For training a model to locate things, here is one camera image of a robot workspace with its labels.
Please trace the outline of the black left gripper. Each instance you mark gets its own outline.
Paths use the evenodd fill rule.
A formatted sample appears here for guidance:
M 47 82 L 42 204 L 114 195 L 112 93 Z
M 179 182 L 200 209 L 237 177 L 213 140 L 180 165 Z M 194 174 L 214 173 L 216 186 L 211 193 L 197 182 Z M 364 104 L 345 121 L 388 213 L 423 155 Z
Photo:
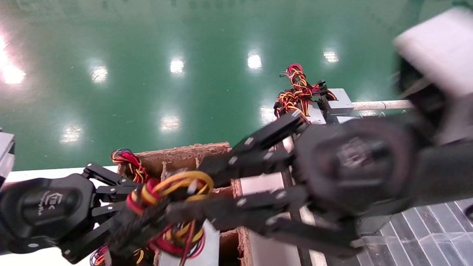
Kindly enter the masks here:
M 1 254 L 61 246 L 63 258 L 77 264 L 103 246 L 117 222 L 112 216 L 143 185 L 93 162 L 82 175 L 35 178 L 2 188 Z M 104 185 L 95 188 L 90 180 Z

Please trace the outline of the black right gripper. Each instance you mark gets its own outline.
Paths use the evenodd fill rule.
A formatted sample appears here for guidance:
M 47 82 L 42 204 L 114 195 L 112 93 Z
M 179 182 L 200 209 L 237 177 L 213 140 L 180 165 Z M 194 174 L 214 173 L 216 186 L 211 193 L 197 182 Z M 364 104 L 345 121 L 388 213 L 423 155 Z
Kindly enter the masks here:
M 312 125 L 296 139 L 296 156 L 272 147 L 306 124 L 300 111 L 248 135 L 228 153 L 206 156 L 200 171 L 215 185 L 283 172 L 296 158 L 302 186 L 257 192 L 238 198 L 212 197 L 170 203 L 167 221 L 207 219 L 216 230 L 245 227 L 265 238 L 333 256 L 361 252 L 353 224 L 321 228 L 285 217 L 307 199 L 308 209 L 330 221 L 388 215 L 407 207 L 416 154 L 416 126 L 400 118 L 363 118 L 329 126 Z

